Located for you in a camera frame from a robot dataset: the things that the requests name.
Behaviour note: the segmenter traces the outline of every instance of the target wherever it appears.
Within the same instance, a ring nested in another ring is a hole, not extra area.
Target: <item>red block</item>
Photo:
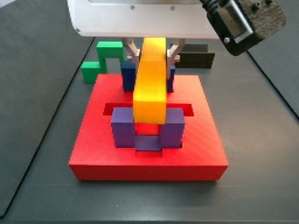
[[[100,75],[69,158],[80,180],[218,180],[228,167],[219,133],[198,76],[176,75],[167,107],[183,108],[186,128],[180,149],[160,152],[116,148],[111,129],[113,107],[132,106],[122,76]]]
[[[135,124],[135,133],[143,136],[159,136],[160,124],[138,122]]]

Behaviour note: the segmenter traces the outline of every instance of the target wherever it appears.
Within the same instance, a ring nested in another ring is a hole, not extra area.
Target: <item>purple block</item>
[[[182,148],[183,130],[183,109],[168,108],[166,110],[166,124],[162,126],[160,134],[163,148]]]
[[[132,108],[113,108],[111,127],[116,147],[134,148],[136,143],[136,126]]]
[[[160,145],[159,136],[136,136],[135,137],[135,150],[136,151],[160,151],[163,149]]]

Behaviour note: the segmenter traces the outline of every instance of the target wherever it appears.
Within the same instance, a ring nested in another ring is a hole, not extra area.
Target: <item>metal bracket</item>
[[[140,49],[136,48],[136,44],[132,38],[122,38],[126,51],[128,53],[127,59],[135,64],[135,70],[138,71]]]
[[[167,69],[167,80],[171,78],[171,66],[175,62],[180,61],[179,52],[182,51],[184,46],[184,38],[176,38],[174,45],[170,50],[167,50],[167,62],[166,62],[166,69]]]

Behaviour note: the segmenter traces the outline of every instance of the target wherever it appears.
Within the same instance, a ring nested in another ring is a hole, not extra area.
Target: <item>toy block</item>
[[[122,63],[123,89],[126,92],[135,91],[136,85],[136,66],[128,60]]]
[[[126,49],[120,41],[97,42],[97,61],[104,73],[108,72],[107,59],[119,59],[119,64],[127,59]]]
[[[163,148],[180,148],[183,141],[184,116],[180,108],[166,110],[166,124],[162,125]]]
[[[164,123],[166,38],[144,38],[135,81],[134,115],[136,123]]]
[[[167,81],[167,93],[174,92],[174,75],[175,75],[175,66],[171,66],[171,77]]]
[[[208,52],[208,45],[186,44],[180,51],[178,68],[211,68],[215,53]]]
[[[85,82],[95,83],[103,69],[96,61],[84,61],[80,66],[83,79]]]
[[[160,135],[160,125],[154,123],[142,123],[135,124],[135,133],[143,136],[159,136]]]
[[[180,149],[136,151],[115,146],[109,109],[132,105],[122,75],[103,74],[91,94],[69,168],[80,180],[208,181],[220,179],[228,160],[198,76],[175,75],[175,92],[167,107],[184,108],[186,127]]]
[[[115,108],[111,119],[116,147],[135,147],[136,127],[134,124],[134,109]]]
[[[136,151],[160,151],[163,149],[160,145],[159,136],[136,136],[135,137],[135,150]]]

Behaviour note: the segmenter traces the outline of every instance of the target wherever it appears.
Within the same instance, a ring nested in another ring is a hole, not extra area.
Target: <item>gray table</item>
[[[67,165],[92,84],[77,72],[4,223],[299,221],[299,126],[250,56],[219,41],[199,74],[230,168],[216,182],[79,182]],[[96,59],[95,44],[85,60]],[[116,73],[111,61],[111,73]]]

